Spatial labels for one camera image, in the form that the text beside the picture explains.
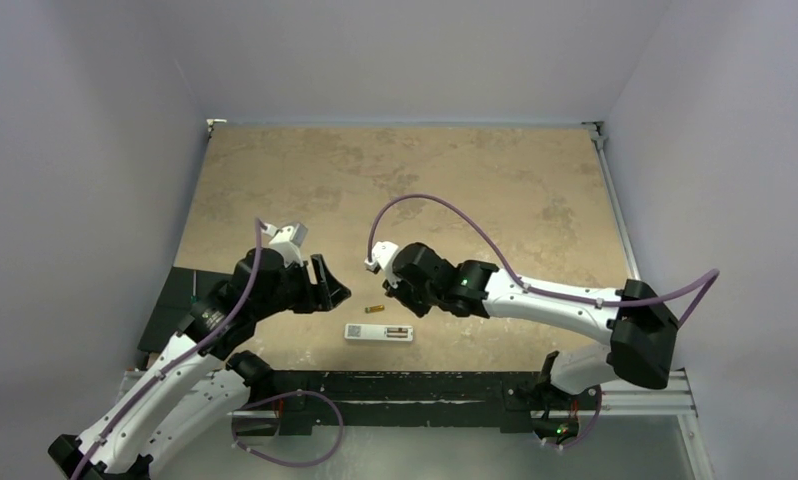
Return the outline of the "white remote control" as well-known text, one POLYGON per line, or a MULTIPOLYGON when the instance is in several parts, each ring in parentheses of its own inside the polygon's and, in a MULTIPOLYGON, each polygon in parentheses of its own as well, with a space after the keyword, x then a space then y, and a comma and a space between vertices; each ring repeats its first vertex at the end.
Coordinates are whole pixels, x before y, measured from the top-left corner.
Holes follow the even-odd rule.
POLYGON ((366 342, 402 342, 414 340, 414 329, 407 325, 346 324, 344 339, 366 342))

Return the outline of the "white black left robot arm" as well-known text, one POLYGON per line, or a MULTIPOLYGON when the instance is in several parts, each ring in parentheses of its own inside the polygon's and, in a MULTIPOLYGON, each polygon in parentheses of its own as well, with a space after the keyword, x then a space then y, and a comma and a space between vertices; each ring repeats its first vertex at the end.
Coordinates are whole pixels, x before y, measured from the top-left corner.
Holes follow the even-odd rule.
POLYGON ((271 248, 250 250, 191 305, 156 363, 116 405, 82 433, 59 436, 49 456, 68 479, 152 479, 222 415, 310 396, 278 383, 265 360, 238 348, 262 320, 329 312, 350 296, 319 254, 288 262, 271 248))

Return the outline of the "gold green AAA battery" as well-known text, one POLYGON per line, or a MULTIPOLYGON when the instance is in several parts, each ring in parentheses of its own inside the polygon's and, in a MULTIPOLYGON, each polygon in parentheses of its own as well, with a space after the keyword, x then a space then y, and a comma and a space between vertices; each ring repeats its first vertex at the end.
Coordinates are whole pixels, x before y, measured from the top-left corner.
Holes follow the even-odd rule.
POLYGON ((373 314, 378 312, 383 312, 385 310, 385 305, 373 305, 364 308, 364 312, 366 314, 373 314))

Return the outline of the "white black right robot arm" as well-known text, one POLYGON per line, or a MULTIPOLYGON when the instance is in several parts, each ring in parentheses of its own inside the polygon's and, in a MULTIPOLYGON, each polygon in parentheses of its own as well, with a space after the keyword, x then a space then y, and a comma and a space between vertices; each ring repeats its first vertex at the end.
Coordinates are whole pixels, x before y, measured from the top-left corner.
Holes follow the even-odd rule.
POLYGON ((679 322, 639 280, 614 289, 513 277, 489 262, 453 265, 422 243, 378 242, 365 265, 383 275, 387 297, 418 317, 437 308, 455 317, 532 321, 591 339, 585 347, 548 355, 536 381, 538 397, 548 406, 615 379, 649 390, 669 383, 679 322))

